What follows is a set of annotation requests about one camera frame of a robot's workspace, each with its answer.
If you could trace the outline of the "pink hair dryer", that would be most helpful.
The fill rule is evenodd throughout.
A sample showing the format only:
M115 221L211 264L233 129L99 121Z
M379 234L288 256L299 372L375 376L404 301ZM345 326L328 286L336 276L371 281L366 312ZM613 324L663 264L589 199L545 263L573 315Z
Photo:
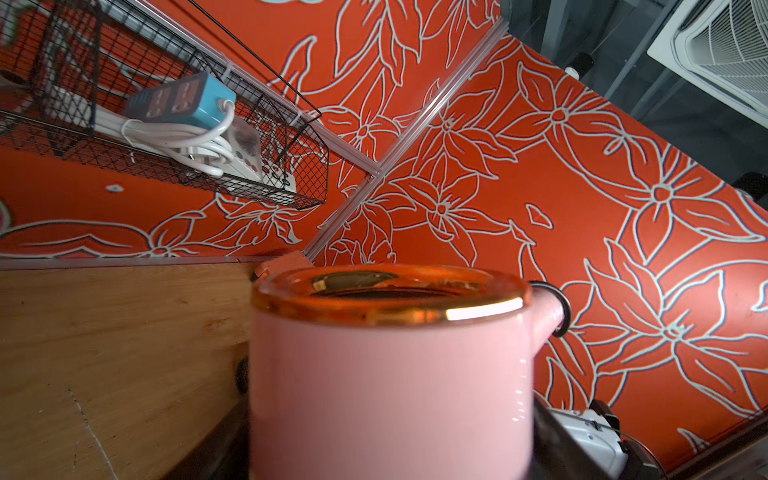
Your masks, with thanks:
M521 479L534 359L572 309L544 281L455 266L299 269L253 289L255 479Z

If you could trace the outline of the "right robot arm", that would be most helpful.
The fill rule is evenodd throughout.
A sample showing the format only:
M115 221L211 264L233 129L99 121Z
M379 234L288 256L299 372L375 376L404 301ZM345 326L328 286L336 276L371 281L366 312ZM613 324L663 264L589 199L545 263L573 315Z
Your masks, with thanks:
M655 455L622 432L618 416L604 401L592 400L583 410L548 412L610 479L667 479Z

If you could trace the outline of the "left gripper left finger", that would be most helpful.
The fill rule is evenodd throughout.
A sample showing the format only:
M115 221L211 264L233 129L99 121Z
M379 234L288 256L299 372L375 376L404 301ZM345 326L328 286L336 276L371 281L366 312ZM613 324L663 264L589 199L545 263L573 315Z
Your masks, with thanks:
M241 397L224 418L163 480L248 479L248 401Z

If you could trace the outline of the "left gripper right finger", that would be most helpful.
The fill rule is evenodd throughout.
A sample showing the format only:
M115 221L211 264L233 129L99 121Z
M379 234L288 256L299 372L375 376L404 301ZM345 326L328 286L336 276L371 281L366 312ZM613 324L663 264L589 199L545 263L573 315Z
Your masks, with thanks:
M531 479L599 479L600 467L538 400L533 410Z

